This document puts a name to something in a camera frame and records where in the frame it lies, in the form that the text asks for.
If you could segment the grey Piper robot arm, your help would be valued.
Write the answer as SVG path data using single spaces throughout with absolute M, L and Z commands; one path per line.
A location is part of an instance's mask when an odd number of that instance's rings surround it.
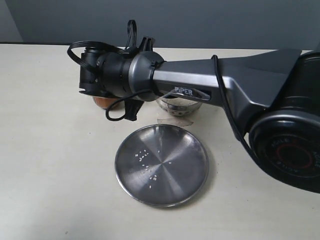
M 129 103 L 180 97 L 223 108 L 257 166 L 290 186 L 320 191 L 320 53 L 166 61 L 152 49 L 107 50 L 95 62 L 105 91 Z

